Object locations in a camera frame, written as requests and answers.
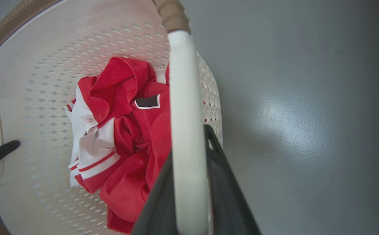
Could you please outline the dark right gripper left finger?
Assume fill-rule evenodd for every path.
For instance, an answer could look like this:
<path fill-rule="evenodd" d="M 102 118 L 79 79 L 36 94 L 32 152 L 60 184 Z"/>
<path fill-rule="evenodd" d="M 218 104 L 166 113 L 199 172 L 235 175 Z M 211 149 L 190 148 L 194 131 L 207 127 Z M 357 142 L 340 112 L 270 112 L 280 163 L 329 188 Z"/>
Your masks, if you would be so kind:
<path fill-rule="evenodd" d="M 131 235 L 179 235 L 176 226 L 172 152 L 149 193 Z"/>

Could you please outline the cream perforated laundry basket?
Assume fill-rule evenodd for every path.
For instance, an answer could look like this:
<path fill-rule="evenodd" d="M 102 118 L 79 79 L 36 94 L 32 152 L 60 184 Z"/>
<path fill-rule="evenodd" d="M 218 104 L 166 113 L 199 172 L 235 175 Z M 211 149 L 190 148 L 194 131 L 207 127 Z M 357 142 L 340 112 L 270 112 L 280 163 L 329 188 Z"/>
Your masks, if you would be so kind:
<path fill-rule="evenodd" d="M 222 143 L 216 79 L 180 0 L 22 0 L 0 22 L 0 235 L 130 235 L 107 227 L 98 191 L 71 186 L 65 107 L 113 57 L 169 76 L 176 226 L 214 235 L 204 125 Z"/>

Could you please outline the red and white jersey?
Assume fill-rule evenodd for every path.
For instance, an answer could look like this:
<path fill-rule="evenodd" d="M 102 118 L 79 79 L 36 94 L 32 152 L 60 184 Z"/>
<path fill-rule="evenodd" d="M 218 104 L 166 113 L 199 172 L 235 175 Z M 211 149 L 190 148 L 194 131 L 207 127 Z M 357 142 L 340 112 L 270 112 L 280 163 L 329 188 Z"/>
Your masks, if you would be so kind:
<path fill-rule="evenodd" d="M 107 227 L 131 233 L 172 148 L 168 80 L 152 66 L 113 57 L 79 80 L 65 107 L 72 125 L 71 186 L 99 192 Z"/>

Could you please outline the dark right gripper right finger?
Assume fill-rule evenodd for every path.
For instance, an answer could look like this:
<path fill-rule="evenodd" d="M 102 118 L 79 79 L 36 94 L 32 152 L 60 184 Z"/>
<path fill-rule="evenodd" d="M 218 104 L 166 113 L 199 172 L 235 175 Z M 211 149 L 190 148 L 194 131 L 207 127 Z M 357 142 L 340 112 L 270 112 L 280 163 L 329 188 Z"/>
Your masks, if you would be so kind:
<path fill-rule="evenodd" d="M 204 125 L 204 135 L 214 235 L 262 235 L 210 125 Z"/>

